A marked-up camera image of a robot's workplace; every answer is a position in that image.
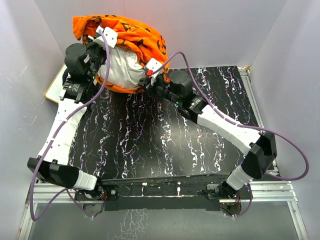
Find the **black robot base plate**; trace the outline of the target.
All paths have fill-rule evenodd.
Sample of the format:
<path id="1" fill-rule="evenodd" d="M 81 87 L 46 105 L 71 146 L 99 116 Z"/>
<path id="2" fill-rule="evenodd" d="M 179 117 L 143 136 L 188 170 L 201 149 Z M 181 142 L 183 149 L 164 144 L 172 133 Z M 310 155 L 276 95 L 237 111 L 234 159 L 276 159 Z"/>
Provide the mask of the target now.
<path id="1" fill-rule="evenodd" d="M 105 211 L 131 209 L 178 210 L 205 209 L 219 211 L 222 203 L 236 205 L 241 211 L 241 201 L 249 200 L 250 191 L 238 191 L 224 186 L 225 174 L 196 174 L 150 178 L 99 180 L 95 192 L 83 190 L 75 194 L 82 202 L 100 203 Z"/>

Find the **small white dry-erase board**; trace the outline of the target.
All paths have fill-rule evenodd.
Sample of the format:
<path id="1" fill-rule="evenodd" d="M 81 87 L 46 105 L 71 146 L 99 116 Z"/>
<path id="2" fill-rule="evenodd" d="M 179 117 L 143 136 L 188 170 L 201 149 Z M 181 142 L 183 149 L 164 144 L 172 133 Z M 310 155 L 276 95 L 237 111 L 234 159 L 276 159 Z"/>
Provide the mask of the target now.
<path id="1" fill-rule="evenodd" d="M 49 85 L 48 89 L 44 93 L 44 97 L 54 103 L 59 102 L 59 94 L 63 88 L 63 74 L 67 69 L 66 65 L 63 64 L 57 75 Z"/>

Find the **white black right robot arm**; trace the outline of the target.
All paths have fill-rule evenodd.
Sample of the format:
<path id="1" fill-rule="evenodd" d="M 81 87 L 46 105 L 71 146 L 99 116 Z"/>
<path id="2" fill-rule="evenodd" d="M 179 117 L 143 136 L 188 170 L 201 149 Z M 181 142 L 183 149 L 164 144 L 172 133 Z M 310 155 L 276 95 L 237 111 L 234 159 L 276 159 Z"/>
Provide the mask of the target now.
<path id="1" fill-rule="evenodd" d="M 194 91 L 194 82 L 185 72 L 178 72 L 166 81 L 162 74 L 152 75 L 149 70 L 138 81 L 138 86 L 152 98 L 161 97 L 176 104 L 185 119 L 212 130 L 243 153 L 243 162 L 217 187 L 208 189 L 208 196 L 235 198 L 246 184 L 261 179 L 277 157 L 273 133 L 242 127 L 216 106 L 210 106 Z"/>

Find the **white pillow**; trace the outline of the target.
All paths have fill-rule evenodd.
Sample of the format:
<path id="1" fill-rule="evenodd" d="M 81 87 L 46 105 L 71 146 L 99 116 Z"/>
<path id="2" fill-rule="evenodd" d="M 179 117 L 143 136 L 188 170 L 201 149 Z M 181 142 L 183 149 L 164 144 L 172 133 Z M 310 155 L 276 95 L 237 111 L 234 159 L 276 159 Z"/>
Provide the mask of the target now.
<path id="1" fill-rule="evenodd" d="M 118 93 L 136 93 L 139 91 L 138 83 L 144 75 L 145 70 L 133 51 L 114 47 L 110 53 L 106 88 Z"/>

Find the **orange patterned plush pillowcase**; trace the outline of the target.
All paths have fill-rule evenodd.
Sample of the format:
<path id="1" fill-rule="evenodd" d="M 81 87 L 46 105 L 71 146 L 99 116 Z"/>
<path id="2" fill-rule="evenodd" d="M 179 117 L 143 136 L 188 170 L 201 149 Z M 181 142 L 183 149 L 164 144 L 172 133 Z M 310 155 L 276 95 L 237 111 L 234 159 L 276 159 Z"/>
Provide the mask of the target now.
<path id="1" fill-rule="evenodd" d="M 166 42 L 162 35 L 153 27 L 134 19 L 120 15 L 98 14 L 74 16 L 72 30 L 75 38 L 83 44 L 89 43 L 98 26 L 109 27 L 118 33 L 115 47 L 130 50 L 137 55 L 138 63 L 144 68 L 151 58 L 165 65 L 162 73 L 169 72 Z"/>

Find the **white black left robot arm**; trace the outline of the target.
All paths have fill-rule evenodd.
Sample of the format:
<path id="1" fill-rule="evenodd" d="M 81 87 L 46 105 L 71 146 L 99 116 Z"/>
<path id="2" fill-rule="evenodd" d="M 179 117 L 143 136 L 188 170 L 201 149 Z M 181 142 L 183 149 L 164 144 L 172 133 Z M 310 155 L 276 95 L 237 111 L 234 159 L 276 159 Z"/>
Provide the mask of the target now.
<path id="1" fill-rule="evenodd" d="M 103 42 L 74 43 L 67 47 L 66 70 L 53 125 L 38 156 L 27 162 L 39 180 L 79 190 L 93 200 L 103 195 L 104 188 L 96 176 L 69 165 L 69 153 L 79 123 L 100 91 L 96 76 L 101 66 L 109 63 L 112 49 Z"/>

